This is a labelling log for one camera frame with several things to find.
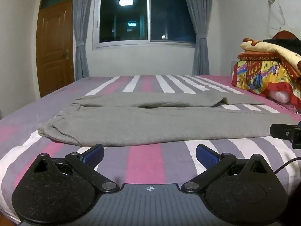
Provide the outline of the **grey sweat pants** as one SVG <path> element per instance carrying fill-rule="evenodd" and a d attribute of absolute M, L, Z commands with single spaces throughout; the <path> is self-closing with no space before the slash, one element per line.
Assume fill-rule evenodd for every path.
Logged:
<path fill-rule="evenodd" d="M 254 138 L 268 136 L 272 124 L 295 124 L 288 114 L 229 110 L 223 105 L 257 105 L 251 96 L 219 91 L 198 94 L 126 92 L 84 96 L 38 133 L 82 147 Z"/>

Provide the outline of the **white pink pillow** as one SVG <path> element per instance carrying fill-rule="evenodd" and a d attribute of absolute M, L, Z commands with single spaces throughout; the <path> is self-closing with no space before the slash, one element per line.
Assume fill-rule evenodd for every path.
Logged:
<path fill-rule="evenodd" d="M 270 99 L 273 99 L 274 101 L 281 104 L 289 103 L 291 99 L 291 94 L 285 91 L 270 90 L 268 96 Z"/>

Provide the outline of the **brown wooden door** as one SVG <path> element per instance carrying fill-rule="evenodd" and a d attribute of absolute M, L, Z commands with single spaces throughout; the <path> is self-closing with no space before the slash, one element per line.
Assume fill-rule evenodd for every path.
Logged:
<path fill-rule="evenodd" d="M 36 67 L 41 97 L 74 82 L 72 0 L 39 11 Z"/>

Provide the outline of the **grey right curtain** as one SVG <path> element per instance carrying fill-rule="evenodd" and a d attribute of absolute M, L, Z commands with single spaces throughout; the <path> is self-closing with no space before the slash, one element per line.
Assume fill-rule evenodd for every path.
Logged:
<path fill-rule="evenodd" d="M 213 0 L 186 0 L 192 25 L 196 34 L 193 75 L 209 75 L 207 35 Z"/>

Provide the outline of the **grey curtain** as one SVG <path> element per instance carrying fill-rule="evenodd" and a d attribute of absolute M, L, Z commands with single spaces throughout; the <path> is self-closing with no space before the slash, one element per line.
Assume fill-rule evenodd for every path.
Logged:
<path fill-rule="evenodd" d="M 75 80 L 89 77 L 86 39 L 92 0 L 73 0 L 72 22 L 75 38 Z"/>
<path fill-rule="evenodd" d="M 213 0 L 186 0 L 192 25 L 196 34 L 193 75 L 209 75 L 207 35 Z"/>

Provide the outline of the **grey left curtain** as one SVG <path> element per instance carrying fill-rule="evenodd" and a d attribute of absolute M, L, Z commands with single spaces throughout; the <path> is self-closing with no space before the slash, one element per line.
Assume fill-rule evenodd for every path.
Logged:
<path fill-rule="evenodd" d="M 75 80 L 89 77 L 86 39 L 92 0 L 73 0 L 72 22 L 75 38 Z"/>

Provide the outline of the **window with white frame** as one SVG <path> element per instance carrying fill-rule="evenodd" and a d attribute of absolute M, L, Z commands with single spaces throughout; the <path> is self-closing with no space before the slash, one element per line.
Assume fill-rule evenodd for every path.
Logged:
<path fill-rule="evenodd" d="M 94 49 L 143 44 L 190 47 L 195 40 L 186 0 L 95 0 Z"/>

